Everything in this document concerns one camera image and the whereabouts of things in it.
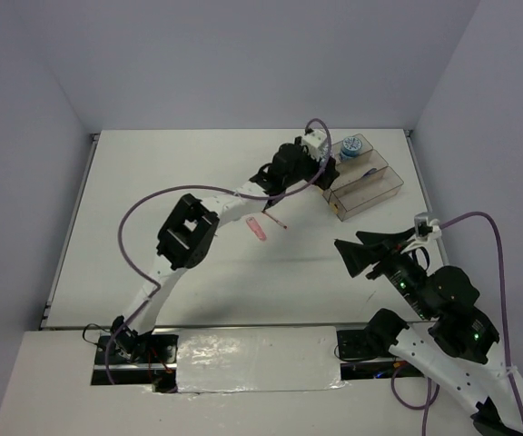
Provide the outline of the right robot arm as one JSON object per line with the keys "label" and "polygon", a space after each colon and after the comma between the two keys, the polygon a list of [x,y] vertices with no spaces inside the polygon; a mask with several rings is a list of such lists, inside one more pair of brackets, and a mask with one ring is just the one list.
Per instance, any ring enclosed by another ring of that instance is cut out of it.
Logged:
{"label": "right robot arm", "polygon": [[523,378],[506,360],[503,336],[476,305],[479,291],[459,267],[429,273],[414,251],[438,236],[437,226],[402,233],[358,232],[336,240],[350,276],[386,278],[424,322],[428,337],[390,309],[378,310],[363,332],[339,336],[343,360],[386,355],[414,366],[449,393],[482,435],[523,435]]}

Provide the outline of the blue round jar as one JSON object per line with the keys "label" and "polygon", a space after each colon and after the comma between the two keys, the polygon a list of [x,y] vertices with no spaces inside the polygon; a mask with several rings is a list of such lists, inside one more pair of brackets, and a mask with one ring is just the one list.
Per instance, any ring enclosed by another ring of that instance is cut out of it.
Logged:
{"label": "blue round jar", "polygon": [[363,143],[357,136],[345,137],[340,143],[339,157],[340,160],[346,161],[354,159],[360,155]]}

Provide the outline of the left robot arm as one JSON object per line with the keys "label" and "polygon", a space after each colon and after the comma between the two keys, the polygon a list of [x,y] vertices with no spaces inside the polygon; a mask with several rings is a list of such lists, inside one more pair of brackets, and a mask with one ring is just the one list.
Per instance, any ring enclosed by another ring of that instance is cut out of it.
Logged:
{"label": "left robot arm", "polygon": [[331,147],[330,139],[312,140],[305,134],[282,144],[272,160],[235,191],[214,187],[212,196],[199,199],[190,185],[182,186],[183,196],[157,233],[151,270],[133,267],[145,282],[129,308],[114,319],[104,354],[116,352],[128,362],[142,360],[173,288],[205,259],[217,231],[246,215],[263,213],[311,185],[330,188],[339,175]]}

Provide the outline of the blue pen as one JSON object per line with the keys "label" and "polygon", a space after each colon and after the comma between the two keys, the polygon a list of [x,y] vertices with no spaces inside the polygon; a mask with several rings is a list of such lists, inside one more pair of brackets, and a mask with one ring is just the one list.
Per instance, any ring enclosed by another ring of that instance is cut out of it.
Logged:
{"label": "blue pen", "polygon": [[378,170],[376,168],[371,168],[361,178],[371,176],[371,175],[375,174],[377,171]]}

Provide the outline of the red pen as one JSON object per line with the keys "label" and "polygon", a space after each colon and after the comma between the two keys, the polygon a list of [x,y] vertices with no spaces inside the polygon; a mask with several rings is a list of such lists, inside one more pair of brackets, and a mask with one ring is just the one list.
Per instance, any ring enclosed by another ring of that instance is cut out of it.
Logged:
{"label": "red pen", "polygon": [[264,216],[266,216],[267,218],[269,218],[270,220],[272,220],[274,223],[276,223],[277,225],[279,225],[282,229],[284,230],[287,230],[288,229],[288,226],[283,223],[282,221],[280,221],[279,219],[273,217],[272,215],[270,215],[267,211],[263,211],[262,214]]}

